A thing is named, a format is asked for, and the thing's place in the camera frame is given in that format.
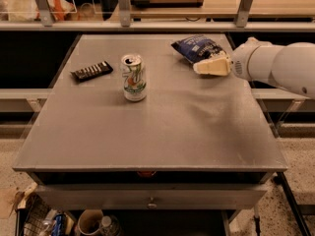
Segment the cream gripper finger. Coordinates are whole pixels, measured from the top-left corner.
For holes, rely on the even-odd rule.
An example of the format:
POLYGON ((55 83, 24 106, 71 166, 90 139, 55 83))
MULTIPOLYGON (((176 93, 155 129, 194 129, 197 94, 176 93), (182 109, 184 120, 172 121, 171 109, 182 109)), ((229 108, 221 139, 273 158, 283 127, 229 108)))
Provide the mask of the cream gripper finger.
POLYGON ((226 57, 207 59, 195 63, 193 70, 199 75, 227 76, 230 73, 230 61, 226 57))

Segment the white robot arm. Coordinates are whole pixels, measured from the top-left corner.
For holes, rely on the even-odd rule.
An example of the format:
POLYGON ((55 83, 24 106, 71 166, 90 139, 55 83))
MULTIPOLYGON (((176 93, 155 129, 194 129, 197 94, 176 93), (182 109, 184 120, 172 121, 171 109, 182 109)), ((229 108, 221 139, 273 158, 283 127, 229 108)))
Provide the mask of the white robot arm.
POLYGON ((309 98, 315 98, 315 44, 276 45, 249 37, 230 55, 222 51, 195 63, 200 75, 227 76, 257 81, 309 98))

